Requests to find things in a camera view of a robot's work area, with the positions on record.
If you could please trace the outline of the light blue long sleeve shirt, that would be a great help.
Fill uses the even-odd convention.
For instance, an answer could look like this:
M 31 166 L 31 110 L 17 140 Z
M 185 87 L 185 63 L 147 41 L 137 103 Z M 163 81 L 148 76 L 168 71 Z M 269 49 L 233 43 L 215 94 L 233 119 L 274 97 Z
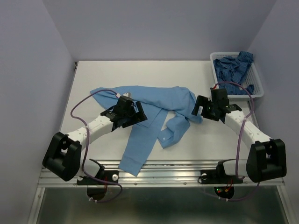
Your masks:
M 115 105 L 115 93 L 130 93 L 134 101 L 139 101 L 147 117 L 146 121 L 133 125 L 119 169 L 137 176 L 149 157 L 156 141 L 162 148 L 177 144 L 190 127 L 190 123 L 200 124 L 202 117 L 192 115 L 196 97 L 185 87 L 120 86 L 111 91 L 103 87 L 90 93 L 105 109 Z

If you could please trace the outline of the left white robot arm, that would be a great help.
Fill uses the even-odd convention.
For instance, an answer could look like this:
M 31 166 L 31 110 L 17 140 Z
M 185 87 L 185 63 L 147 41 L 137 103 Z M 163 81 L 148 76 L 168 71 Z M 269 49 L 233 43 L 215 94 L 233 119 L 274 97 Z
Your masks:
M 116 180 L 105 180 L 104 167 L 101 164 L 96 160 L 87 159 L 81 152 L 87 152 L 92 142 L 117 128 L 126 128 L 146 120 L 140 101 L 135 102 L 127 96 L 120 96 L 116 105 L 101 112 L 90 123 L 84 123 L 81 128 L 67 134 L 56 133 L 42 164 L 64 181 L 81 176 L 88 177 L 94 184 L 116 185 Z

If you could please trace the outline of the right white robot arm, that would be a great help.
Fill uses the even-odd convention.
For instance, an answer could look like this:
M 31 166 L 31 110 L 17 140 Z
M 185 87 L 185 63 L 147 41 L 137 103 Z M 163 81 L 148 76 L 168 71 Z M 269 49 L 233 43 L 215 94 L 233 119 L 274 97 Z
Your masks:
M 254 183 L 285 177 L 287 174 L 285 143 L 273 139 L 260 131 L 245 116 L 242 109 L 231 104 L 225 89 L 212 89 L 211 98 L 198 96 L 193 115 L 199 109 L 201 116 L 221 121 L 238 135 L 238 143 L 249 149 L 247 159 L 229 159 L 218 162 L 214 170 L 202 170 L 199 179 L 202 184 L 242 183 L 249 178 Z

